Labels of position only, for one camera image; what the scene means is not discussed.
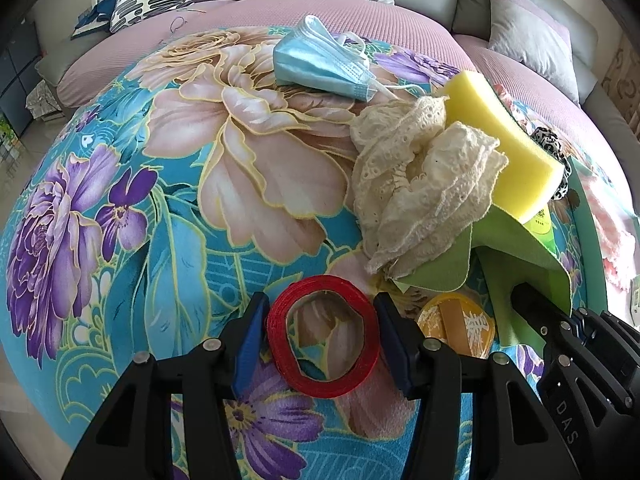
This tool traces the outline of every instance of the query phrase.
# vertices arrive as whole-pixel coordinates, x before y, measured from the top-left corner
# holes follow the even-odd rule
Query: tiled floor
[[[25,152],[9,175],[0,164],[0,231],[24,184],[47,153],[65,120],[33,121],[22,136]],[[60,480],[71,449],[30,403],[0,346],[0,418],[12,439],[42,480]]]
[[[48,123],[33,121],[20,139],[25,152],[15,162],[11,171],[7,171],[6,163],[0,162],[0,231],[4,229],[24,184],[38,167],[65,123],[66,119],[56,119]]]

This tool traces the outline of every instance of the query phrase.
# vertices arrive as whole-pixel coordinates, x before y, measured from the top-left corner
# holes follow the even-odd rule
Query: red ribbon roll
[[[289,344],[287,315],[298,300],[314,292],[329,290],[360,315],[364,327],[364,346],[353,367],[333,381],[316,381],[302,373]],[[347,280],[337,276],[312,276],[292,283],[281,293],[267,318],[267,337],[276,367],[289,386],[310,397],[333,399],[359,386],[371,373],[380,354],[378,316],[367,297]]]

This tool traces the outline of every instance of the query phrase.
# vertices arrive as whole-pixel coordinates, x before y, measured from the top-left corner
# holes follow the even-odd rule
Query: floral bedsheet
[[[327,273],[371,298],[391,293],[409,317],[429,299],[364,272],[349,131],[363,105],[277,88],[272,52],[286,32],[212,30],[140,60],[78,110],[18,199],[0,241],[0,338],[26,393],[72,447],[134,352],[188,352],[219,335],[257,290],[274,300],[289,283]],[[428,90],[458,72],[379,41],[367,41],[366,53],[384,84]],[[580,245],[567,201],[552,203],[552,220],[579,306]],[[477,259],[464,292],[492,313]],[[335,378],[356,349],[330,311],[302,312],[301,366]],[[523,346],[506,351],[534,384],[542,361]],[[337,399],[293,392],[265,347],[253,383],[226,414],[244,478],[395,480],[417,407],[383,360]],[[172,442],[175,475],[184,478],[179,397]],[[465,396],[459,478],[470,443]]]

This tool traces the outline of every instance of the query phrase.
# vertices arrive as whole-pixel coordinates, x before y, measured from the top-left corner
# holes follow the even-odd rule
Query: yellow sponge
[[[518,126],[481,73],[461,72],[435,94],[449,96],[447,126],[461,121],[500,139],[509,165],[498,177],[494,203],[520,223],[531,220],[556,192],[564,166]]]

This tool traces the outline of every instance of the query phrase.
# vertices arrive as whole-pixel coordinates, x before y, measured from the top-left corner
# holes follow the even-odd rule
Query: blue surgical mask
[[[347,40],[356,46],[345,46]],[[298,84],[359,101],[386,90],[369,70],[364,40],[347,32],[336,40],[315,16],[305,16],[273,49],[278,85]]]

